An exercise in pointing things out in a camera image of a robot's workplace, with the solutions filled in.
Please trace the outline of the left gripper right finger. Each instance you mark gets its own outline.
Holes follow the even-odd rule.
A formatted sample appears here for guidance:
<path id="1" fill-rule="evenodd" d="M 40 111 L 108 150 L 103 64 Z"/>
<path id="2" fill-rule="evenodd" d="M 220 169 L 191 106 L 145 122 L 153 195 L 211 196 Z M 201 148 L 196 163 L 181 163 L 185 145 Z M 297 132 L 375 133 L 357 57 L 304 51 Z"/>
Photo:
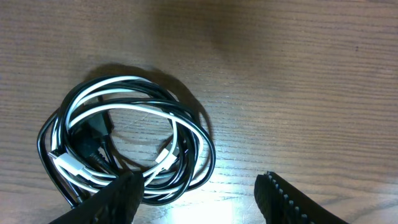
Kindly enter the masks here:
<path id="1" fill-rule="evenodd" d="M 275 172 L 256 177 L 254 198 L 268 224 L 348 224 Z"/>

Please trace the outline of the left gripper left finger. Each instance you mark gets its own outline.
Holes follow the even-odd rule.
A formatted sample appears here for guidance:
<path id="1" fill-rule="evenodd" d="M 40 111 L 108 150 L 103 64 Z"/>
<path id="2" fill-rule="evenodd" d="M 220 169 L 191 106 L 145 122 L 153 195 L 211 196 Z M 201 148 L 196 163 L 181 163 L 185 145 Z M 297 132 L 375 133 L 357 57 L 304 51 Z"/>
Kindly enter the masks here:
<path id="1" fill-rule="evenodd" d="M 140 172 L 125 172 L 50 224 L 130 224 L 144 196 Z"/>

